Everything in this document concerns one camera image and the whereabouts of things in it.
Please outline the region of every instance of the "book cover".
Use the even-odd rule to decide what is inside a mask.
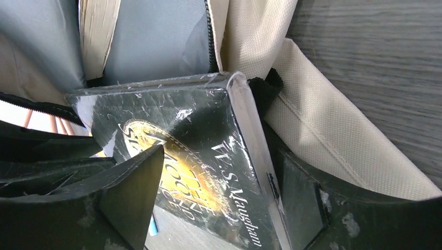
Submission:
[[[243,135],[251,128],[240,128],[227,91],[232,77],[217,73],[98,87],[73,93],[68,101],[118,162],[164,145],[157,206],[242,249],[287,249],[278,237],[284,225],[275,224],[266,198],[276,204],[278,190],[273,185],[269,194],[258,181]],[[268,154],[266,144],[251,147]]]

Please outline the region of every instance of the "blue pen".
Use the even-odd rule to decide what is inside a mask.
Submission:
[[[155,236],[157,234],[158,234],[158,228],[156,227],[155,219],[153,218],[153,215],[152,215],[151,222],[149,223],[149,235]]]

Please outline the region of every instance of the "black zipper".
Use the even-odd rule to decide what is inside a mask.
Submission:
[[[210,16],[210,11],[208,8],[207,0],[204,0],[206,4],[206,14],[207,14],[207,30],[208,30],[208,59],[209,59],[209,72],[208,73],[217,73],[219,72],[218,63],[216,62],[215,55],[215,42],[213,39],[213,30],[212,30],[212,17]]]
[[[84,127],[83,123],[81,122],[80,118],[77,116],[75,111],[71,107],[66,107],[59,104],[54,103],[36,103],[33,101],[30,101],[28,99],[5,94],[0,92],[0,100],[7,102],[9,104],[34,110],[40,113],[44,113],[47,115],[55,116],[57,118],[61,118],[67,121],[70,121],[78,126]]]

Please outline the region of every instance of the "beige fabric bag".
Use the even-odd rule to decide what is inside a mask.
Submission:
[[[265,119],[311,165],[390,196],[441,196],[441,190],[285,38],[295,6],[291,0],[209,0],[220,69],[240,70],[248,78],[264,78],[271,67],[279,72],[285,88]]]

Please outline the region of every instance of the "black plastic piece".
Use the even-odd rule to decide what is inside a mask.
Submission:
[[[263,128],[282,189],[287,227],[293,232],[292,244],[309,242],[306,248],[313,250],[442,249],[442,197],[416,202],[360,188],[303,162],[268,124]],[[315,237],[306,231],[317,220],[302,220],[309,214],[299,205],[304,201],[287,195],[288,189],[311,183],[320,187],[328,221]],[[297,196],[307,203],[317,197],[309,189],[298,191]]]
[[[55,160],[35,163],[0,161],[0,197],[46,195],[115,166],[112,158]]]
[[[0,121],[0,160],[33,163],[90,157],[101,147],[89,136],[69,136],[26,129]]]
[[[163,160],[155,146],[49,195],[0,198],[0,249],[143,249]]]

